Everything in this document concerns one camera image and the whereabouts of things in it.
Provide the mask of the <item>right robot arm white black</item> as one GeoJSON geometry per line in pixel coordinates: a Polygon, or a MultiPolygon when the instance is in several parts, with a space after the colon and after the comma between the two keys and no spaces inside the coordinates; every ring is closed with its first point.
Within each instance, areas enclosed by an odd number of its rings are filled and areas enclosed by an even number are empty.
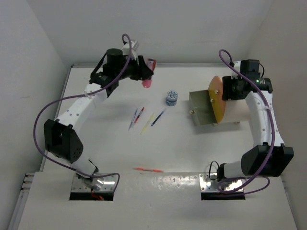
{"type": "Polygon", "coordinates": [[[223,77],[221,99],[226,111],[230,111],[235,103],[246,103],[254,144],[241,160],[221,164],[217,170],[217,180],[251,177],[258,169],[261,169],[259,176],[278,177],[293,158],[294,150],[285,145],[276,124],[271,80],[261,76],[259,60],[247,59],[231,65],[249,81],[234,72],[231,76],[223,77]]]}

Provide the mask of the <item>round drawer organizer box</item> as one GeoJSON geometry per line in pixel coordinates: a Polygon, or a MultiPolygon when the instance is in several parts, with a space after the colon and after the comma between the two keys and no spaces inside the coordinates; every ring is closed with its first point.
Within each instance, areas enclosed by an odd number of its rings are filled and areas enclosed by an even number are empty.
{"type": "Polygon", "coordinates": [[[249,108],[245,100],[223,101],[222,79],[214,76],[208,87],[213,112],[217,124],[240,123],[250,119],[249,108]]]}

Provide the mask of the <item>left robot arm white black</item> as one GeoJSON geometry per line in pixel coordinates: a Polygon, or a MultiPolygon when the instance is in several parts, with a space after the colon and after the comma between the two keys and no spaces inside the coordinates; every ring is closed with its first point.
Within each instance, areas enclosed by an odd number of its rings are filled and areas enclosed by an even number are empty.
{"type": "Polygon", "coordinates": [[[83,123],[112,94],[120,80],[150,81],[153,73],[143,56],[134,57],[117,48],[108,49],[90,74],[83,96],[63,114],[44,123],[46,150],[63,159],[79,176],[94,177],[98,168],[86,157],[78,136],[83,123]]]}

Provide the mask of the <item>grey metal drawer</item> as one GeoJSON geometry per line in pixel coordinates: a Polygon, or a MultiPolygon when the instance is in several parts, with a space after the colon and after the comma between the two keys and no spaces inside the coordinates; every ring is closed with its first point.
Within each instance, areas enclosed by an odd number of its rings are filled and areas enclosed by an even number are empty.
{"type": "Polygon", "coordinates": [[[196,126],[217,124],[208,90],[189,92],[189,105],[196,126]]]}

